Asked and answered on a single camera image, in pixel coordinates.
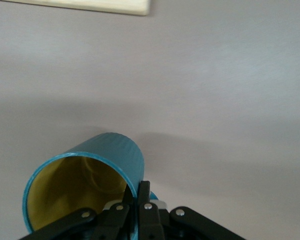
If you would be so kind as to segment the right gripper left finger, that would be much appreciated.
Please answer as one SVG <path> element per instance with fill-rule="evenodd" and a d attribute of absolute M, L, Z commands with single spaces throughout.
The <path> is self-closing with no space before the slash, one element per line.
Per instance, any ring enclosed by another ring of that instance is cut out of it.
<path fill-rule="evenodd" d="M 132 240 L 132 192 L 127 186 L 100 214 L 81 208 L 19 240 Z"/>

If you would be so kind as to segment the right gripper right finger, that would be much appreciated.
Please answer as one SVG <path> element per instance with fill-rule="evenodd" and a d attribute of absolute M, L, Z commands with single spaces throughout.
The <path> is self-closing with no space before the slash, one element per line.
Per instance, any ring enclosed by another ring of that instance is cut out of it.
<path fill-rule="evenodd" d="M 138 240 L 245 240 L 189 207 L 168 211 L 165 202 L 150 199 L 150 195 L 150 182 L 141 181 L 137 196 Z"/>

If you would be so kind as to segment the teal cup yellow inside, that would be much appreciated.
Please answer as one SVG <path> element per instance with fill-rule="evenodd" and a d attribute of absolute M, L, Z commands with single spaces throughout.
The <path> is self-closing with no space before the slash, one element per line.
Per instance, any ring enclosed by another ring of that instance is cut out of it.
<path fill-rule="evenodd" d="M 22 211 L 29 234 L 82 208 L 100 214 L 131 190 L 131 240 L 138 240 L 138 191 L 144 181 L 139 147 L 119 133 L 97 135 L 44 162 L 30 177 Z"/>

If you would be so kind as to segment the bamboo cutting board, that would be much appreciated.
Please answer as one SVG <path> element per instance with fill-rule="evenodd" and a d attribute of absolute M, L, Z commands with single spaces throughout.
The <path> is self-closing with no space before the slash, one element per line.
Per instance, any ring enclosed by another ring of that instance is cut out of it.
<path fill-rule="evenodd" d="M 86 10 L 133 16 L 147 16 L 151 0 L 0 0 L 12 3 Z"/>

